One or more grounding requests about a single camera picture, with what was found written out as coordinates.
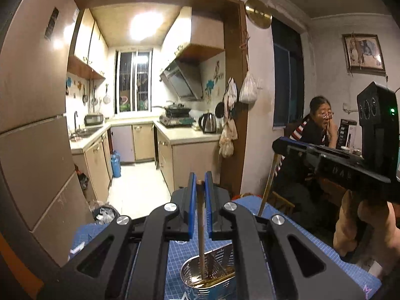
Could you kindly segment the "black product box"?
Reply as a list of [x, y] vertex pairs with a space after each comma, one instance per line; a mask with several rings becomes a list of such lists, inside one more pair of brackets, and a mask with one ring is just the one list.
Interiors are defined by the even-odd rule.
[[351, 151], [354, 148], [355, 137], [357, 132], [356, 120], [341, 119], [338, 130], [338, 141], [336, 148], [338, 150]]

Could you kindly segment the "range hood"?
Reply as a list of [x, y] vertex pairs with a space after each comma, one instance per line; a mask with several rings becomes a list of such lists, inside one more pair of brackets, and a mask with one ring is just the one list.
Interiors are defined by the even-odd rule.
[[180, 100], [202, 100], [204, 93], [198, 66], [174, 60], [160, 74], [160, 79], [173, 88]]

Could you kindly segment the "chopstick inside holder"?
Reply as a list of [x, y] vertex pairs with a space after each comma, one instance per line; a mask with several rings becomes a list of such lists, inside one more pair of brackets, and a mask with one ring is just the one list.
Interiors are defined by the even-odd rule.
[[203, 280], [200, 280], [199, 282], [196, 282], [192, 285], [194, 288], [208, 288], [208, 287], [213, 287], [214, 285], [217, 285], [218, 283], [222, 283], [229, 278], [232, 278], [235, 276], [235, 271], [231, 270], [228, 271], [227, 273], [224, 273], [223, 275], [220, 275], [218, 277], [207, 277]]

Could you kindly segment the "framed wall picture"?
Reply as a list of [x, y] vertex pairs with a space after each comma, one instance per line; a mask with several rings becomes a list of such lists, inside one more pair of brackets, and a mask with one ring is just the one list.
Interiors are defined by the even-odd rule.
[[385, 75], [385, 62], [377, 34], [343, 34], [346, 65], [350, 73]]

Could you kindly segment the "blue grid star tablecloth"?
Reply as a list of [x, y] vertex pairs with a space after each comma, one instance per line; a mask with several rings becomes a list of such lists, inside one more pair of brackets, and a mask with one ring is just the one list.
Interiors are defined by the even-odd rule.
[[[357, 265], [342, 261], [338, 253], [316, 236], [309, 233], [297, 223], [291, 222], [296, 229], [304, 234], [314, 245], [323, 251], [339, 268], [351, 277], [362, 288], [365, 298], [371, 299], [376, 291], [382, 286], [381, 281]], [[85, 246], [87, 246], [106, 225], [90, 223], [82, 225], [75, 233], [72, 246], [68, 255], [72, 259]], [[180, 278], [180, 270], [184, 262], [191, 257], [199, 255], [197, 232], [188, 242], [171, 241], [167, 259], [167, 273], [165, 281], [165, 299], [180, 299], [188, 292]]]

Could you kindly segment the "electric kettle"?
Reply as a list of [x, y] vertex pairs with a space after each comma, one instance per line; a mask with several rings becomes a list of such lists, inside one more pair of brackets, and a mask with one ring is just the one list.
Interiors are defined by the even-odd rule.
[[211, 112], [206, 112], [199, 117], [198, 125], [204, 134], [216, 133], [216, 116]]

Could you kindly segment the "seated woman with glasses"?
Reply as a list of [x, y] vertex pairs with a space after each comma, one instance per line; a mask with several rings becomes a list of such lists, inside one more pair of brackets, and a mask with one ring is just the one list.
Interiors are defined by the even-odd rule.
[[[309, 113], [295, 126], [289, 139], [316, 146], [335, 148], [338, 126], [328, 99], [322, 95], [310, 101]], [[290, 184], [301, 184], [313, 179], [313, 172], [299, 158], [282, 156], [275, 171], [273, 187], [276, 192], [286, 191]]]

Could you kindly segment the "blue perforated utensil holder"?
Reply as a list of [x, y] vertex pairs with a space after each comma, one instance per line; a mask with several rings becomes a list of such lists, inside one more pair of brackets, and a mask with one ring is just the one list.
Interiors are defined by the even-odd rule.
[[[231, 270], [235, 272], [232, 244], [205, 253], [205, 278], [218, 277]], [[184, 262], [180, 278], [188, 299], [232, 299], [237, 290], [235, 276], [208, 288], [192, 287], [194, 283], [203, 280], [199, 271], [199, 255]]]

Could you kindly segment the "light bamboo chopstick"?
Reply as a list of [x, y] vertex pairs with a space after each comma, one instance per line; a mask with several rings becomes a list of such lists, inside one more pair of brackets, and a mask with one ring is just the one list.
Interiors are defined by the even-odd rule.
[[197, 222], [198, 222], [198, 247], [199, 247], [199, 271], [201, 278], [206, 276], [206, 263], [205, 263], [205, 241], [204, 241], [204, 210], [205, 210], [205, 196], [204, 196], [204, 181], [198, 180], [196, 182], [196, 206], [197, 206]]

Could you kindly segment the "blue water jug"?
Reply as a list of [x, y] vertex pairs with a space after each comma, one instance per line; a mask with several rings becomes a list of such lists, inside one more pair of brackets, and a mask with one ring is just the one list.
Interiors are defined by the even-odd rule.
[[113, 151], [111, 154], [111, 167], [112, 167], [112, 175], [114, 178], [121, 177], [121, 156], [117, 151]]

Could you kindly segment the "kitchen window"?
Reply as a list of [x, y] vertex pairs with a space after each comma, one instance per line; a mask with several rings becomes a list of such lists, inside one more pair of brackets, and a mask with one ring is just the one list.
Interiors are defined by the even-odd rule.
[[115, 106], [117, 114], [151, 110], [152, 50], [117, 51]]

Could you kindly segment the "black wok on stove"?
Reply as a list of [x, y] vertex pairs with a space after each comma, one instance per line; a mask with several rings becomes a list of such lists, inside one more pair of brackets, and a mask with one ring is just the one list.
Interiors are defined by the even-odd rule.
[[183, 118], [183, 117], [190, 117], [191, 109], [186, 107], [184, 104], [170, 104], [167, 106], [153, 106], [153, 109], [164, 109], [165, 115], [168, 118]]

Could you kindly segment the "silver multi-door refrigerator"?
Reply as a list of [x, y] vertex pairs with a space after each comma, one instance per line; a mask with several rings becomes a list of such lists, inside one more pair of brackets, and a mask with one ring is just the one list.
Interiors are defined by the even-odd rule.
[[1, 47], [1, 167], [23, 228], [57, 266], [92, 221], [65, 117], [73, 0], [22, 0]]

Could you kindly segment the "dark curtained window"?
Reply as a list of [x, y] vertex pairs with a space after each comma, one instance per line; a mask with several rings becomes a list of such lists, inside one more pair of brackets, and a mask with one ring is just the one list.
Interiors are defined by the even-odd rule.
[[300, 34], [280, 20], [271, 24], [274, 50], [273, 126], [285, 127], [303, 117], [305, 77]]

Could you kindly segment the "hanging white plastic bag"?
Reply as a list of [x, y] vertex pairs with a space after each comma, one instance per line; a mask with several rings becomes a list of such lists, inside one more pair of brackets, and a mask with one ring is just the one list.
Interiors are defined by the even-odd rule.
[[258, 99], [258, 81], [250, 71], [247, 72], [241, 86], [239, 101], [243, 104], [253, 104]]

